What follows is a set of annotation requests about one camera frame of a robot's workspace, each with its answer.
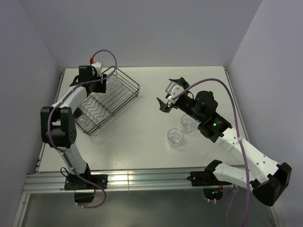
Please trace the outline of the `small clear glass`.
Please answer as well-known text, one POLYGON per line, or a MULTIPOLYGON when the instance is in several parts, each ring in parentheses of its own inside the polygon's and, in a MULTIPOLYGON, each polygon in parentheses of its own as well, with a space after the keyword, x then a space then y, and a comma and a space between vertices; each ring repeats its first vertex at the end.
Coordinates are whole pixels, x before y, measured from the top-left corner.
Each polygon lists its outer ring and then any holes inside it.
POLYGON ((81 115, 77 119, 77 122, 84 131, 89 131, 91 129, 91 120, 87 116, 81 115))

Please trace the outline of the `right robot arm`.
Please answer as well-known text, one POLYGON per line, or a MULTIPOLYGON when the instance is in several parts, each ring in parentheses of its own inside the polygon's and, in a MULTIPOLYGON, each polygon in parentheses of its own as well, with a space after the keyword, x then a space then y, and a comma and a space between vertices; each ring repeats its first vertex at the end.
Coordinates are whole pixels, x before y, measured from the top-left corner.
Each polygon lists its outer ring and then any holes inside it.
POLYGON ((167 102, 159 100, 160 110, 169 113, 175 108, 186 113, 198 122, 197 129, 204 137, 241 161, 245 169, 213 160, 204 171, 191 172, 187 179, 192 186, 234 184, 248 189, 264 205, 273 206, 289 185, 292 168, 272 160, 242 138, 238 127, 217 113, 218 103, 211 91, 189 97, 191 88, 183 77, 171 79, 165 90, 167 102))

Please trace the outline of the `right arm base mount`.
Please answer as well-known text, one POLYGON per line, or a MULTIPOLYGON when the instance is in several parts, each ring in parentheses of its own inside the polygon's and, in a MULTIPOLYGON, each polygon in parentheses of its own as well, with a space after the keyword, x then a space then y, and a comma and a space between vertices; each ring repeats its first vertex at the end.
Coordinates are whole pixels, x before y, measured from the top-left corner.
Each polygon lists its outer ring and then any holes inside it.
POLYGON ((208 171, 192 171, 187 180, 191 182, 193 187, 198 186, 225 186, 232 185, 232 183, 226 181, 219 181, 213 172, 208 171))

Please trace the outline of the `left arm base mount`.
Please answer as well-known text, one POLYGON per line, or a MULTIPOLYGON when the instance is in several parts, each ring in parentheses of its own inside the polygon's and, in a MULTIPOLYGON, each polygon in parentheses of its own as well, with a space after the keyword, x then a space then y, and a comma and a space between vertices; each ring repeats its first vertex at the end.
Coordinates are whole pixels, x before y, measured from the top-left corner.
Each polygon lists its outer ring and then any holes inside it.
MULTIPOLYGON (((89 181, 100 186, 102 189, 107 188, 108 175, 91 175, 89 181)), ((74 200, 77 203, 91 203, 95 198, 96 186, 81 180, 76 175, 71 175, 66 178, 64 190, 74 191, 74 200)))

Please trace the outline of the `aluminium mounting rail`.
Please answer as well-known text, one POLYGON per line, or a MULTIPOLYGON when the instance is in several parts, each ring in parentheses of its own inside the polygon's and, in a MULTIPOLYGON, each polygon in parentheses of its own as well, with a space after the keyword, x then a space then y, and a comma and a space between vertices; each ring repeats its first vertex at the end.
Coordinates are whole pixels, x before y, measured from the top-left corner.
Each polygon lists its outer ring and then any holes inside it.
MULTIPOLYGON (((92 175, 108 175, 106 192, 190 189, 187 180, 193 171, 204 168, 164 168, 93 171, 92 175)), ((65 177, 60 172, 27 175, 22 193, 64 193, 65 177)))

